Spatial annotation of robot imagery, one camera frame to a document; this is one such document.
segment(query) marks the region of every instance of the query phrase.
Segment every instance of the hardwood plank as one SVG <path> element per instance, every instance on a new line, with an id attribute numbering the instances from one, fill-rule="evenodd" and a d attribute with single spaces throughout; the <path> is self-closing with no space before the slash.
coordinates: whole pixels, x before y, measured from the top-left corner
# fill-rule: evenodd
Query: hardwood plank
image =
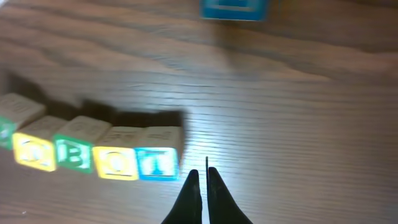
<path id="1" fill-rule="evenodd" d="M 396 223 L 398 8 L 271 3 L 267 22 L 200 19 L 199 1 L 10 0 L 0 93 L 73 115 L 183 111 L 182 179 L 124 182 L 17 165 L 0 150 L 0 223 L 160 223 L 206 156 L 254 223 Z"/>

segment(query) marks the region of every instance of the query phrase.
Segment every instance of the black shoe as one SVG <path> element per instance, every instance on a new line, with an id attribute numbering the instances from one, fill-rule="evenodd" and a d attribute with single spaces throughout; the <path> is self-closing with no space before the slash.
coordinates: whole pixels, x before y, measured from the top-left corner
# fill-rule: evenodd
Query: black shoe
<path id="1" fill-rule="evenodd" d="M 191 170 L 174 206 L 162 224 L 201 224 L 199 173 Z"/>
<path id="2" fill-rule="evenodd" d="M 210 224 L 252 224 L 236 205 L 215 167 L 207 169 L 206 178 Z"/>

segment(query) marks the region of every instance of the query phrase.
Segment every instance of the blue block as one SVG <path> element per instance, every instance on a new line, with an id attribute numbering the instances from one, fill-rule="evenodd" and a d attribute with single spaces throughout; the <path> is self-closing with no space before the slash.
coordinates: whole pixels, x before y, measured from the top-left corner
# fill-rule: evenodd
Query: blue block
<path id="1" fill-rule="evenodd" d="M 178 180 L 177 152 L 171 147 L 135 148 L 139 178 L 141 180 Z"/>
<path id="2" fill-rule="evenodd" d="M 260 21 L 269 0 L 203 0 L 203 18 Z"/>

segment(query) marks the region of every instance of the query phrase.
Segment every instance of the alphabet block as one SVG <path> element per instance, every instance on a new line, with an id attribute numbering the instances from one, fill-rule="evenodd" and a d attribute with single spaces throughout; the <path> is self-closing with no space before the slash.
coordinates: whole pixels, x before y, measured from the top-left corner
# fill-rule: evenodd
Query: alphabet block
<path id="1" fill-rule="evenodd" d="M 54 136 L 59 166 L 84 173 L 93 171 L 92 148 L 108 131 L 111 124 L 86 116 L 79 116 Z"/>
<path id="2" fill-rule="evenodd" d="M 44 116 L 13 135 L 17 163 L 44 171 L 56 166 L 53 135 L 67 122 L 53 116 Z"/>
<path id="3" fill-rule="evenodd" d="M 139 178 L 177 180 L 182 146 L 180 127 L 146 128 L 136 147 Z"/>
<path id="4" fill-rule="evenodd" d="M 138 169 L 134 147 L 142 128 L 113 127 L 94 147 L 94 160 L 99 177 L 114 180 L 137 180 Z"/>
<path id="5" fill-rule="evenodd" d="M 15 93 L 0 97 L 0 147 L 12 150 L 12 135 L 45 114 L 45 106 Z"/>
<path id="6" fill-rule="evenodd" d="M 203 0 L 205 19 L 263 20 L 268 0 Z"/>

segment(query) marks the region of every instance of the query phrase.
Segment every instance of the yellow block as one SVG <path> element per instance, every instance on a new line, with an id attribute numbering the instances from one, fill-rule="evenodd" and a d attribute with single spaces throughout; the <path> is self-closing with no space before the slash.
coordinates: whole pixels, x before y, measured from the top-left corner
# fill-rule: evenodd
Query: yellow block
<path id="1" fill-rule="evenodd" d="M 134 149 L 97 146 L 93 150 L 99 177 L 114 180 L 138 179 Z"/>
<path id="2" fill-rule="evenodd" d="M 24 133 L 15 133 L 12 141 L 17 163 L 48 172 L 57 168 L 52 142 Z"/>

